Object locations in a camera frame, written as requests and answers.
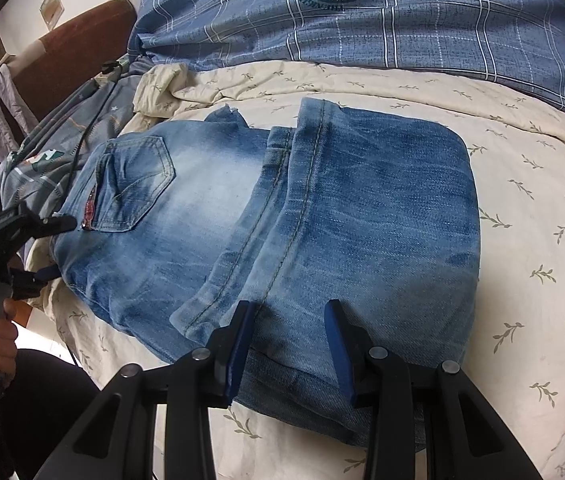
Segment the blue denim jeans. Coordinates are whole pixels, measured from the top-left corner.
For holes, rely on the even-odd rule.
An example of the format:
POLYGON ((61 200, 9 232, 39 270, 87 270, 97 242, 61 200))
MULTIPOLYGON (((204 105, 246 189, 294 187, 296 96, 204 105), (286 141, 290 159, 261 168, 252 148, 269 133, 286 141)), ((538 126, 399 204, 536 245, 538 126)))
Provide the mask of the blue denim jeans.
POLYGON ((239 402, 365 445, 337 385, 325 304, 405 361, 465 354, 480 221, 465 143, 436 122, 304 99, 293 127, 225 107, 104 142, 51 253, 102 321, 173 362, 258 307, 239 402))

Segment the cream leaf-print quilt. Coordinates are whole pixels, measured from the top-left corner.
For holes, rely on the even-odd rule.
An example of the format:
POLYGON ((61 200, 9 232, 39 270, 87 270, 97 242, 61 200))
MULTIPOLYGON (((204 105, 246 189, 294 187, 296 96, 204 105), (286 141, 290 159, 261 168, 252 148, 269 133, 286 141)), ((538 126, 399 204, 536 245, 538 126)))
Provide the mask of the cream leaf-print quilt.
POLYGON ((305 96, 438 122, 467 145, 482 257, 465 372, 546 479, 565 479, 565 114, 499 84, 407 70, 254 62, 153 68, 133 128, 223 105, 292 126, 305 96))

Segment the grey hanging cloth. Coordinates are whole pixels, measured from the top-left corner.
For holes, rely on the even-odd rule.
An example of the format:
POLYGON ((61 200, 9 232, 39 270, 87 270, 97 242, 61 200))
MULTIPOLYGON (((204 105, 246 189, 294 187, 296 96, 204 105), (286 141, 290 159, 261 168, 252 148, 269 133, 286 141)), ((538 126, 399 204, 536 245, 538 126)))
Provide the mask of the grey hanging cloth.
POLYGON ((25 136, 38 125, 38 119, 14 84, 9 67, 2 64, 0 66, 0 162, 19 147, 16 136, 8 124, 7 115, 14 119, 25 136))

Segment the white power strip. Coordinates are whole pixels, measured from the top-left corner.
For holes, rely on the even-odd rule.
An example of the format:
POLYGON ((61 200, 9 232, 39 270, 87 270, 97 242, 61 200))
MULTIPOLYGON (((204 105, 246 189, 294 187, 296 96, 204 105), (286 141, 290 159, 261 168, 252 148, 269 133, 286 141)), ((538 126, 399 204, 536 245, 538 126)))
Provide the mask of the white power strip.
POLYGON ((101 65, 98 76, 100 78, 111 79, 115 75, 123 75, 130 69, 130 58, 127 54, 121 56, 117 60, 107 61, 101 65))

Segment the brown headboard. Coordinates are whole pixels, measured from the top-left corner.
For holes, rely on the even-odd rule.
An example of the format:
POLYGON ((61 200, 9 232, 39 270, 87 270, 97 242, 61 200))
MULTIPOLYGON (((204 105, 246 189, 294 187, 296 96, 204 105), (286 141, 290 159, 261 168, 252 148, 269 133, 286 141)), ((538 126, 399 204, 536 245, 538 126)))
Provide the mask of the brown headboard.
POLYGON ((104 63, 127 49, 136 10, 128 0, 110 0, 35 40, 6 65, 20 96, 43 119, 104 63))

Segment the small wall poster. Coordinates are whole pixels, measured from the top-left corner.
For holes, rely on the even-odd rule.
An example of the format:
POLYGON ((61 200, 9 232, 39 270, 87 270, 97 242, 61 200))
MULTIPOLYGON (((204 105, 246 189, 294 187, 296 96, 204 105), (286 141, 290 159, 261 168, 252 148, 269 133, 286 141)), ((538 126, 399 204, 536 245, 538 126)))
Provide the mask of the small wall poster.
POLYGON ((64 12, 61 0, 43 0, 40 5, 40 15, 48 30, 53 30, 64 12))

